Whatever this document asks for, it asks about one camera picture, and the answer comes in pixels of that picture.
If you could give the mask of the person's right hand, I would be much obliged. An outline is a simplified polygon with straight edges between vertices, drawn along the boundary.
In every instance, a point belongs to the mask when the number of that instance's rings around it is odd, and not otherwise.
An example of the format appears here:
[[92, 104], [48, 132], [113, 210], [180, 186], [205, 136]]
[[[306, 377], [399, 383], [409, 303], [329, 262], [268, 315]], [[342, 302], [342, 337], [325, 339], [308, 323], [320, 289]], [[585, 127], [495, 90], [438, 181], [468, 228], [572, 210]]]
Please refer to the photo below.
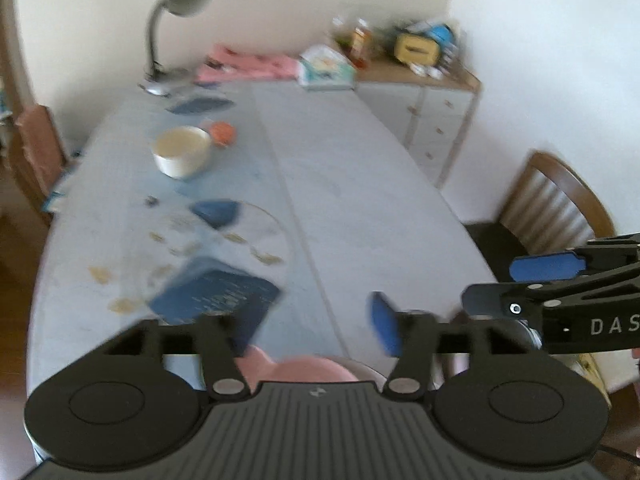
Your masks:
[[639, 373], [640, 372], [640, 349], [635, 348], [634, 350], [631, 350], [631, 356], [636, 361], [636, 365]]

